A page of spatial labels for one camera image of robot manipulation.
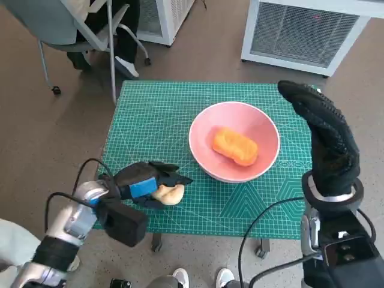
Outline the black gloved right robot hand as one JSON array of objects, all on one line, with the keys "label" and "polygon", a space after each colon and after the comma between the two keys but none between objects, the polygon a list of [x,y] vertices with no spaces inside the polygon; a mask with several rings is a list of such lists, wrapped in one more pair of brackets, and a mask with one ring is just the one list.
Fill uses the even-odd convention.
[{"label": "black gloved right robot hand", "polygon": [[316,89],[281,80],[279,93],[311,130],[312,176],[324,196],[349,194],[360,174],[359,149],[341,110]]}]

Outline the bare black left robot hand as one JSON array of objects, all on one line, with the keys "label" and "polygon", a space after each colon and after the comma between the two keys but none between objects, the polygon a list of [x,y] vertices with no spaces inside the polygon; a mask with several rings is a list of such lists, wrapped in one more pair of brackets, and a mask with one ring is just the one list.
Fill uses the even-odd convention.
[{"label": "bare black left robot hand", "polygon": [[138,162],[120,170],[114,181],[121,199],[142,207],[162,209],[177,205],[185,187],[193,182],[178,173],[179,167],[160,161]]}]

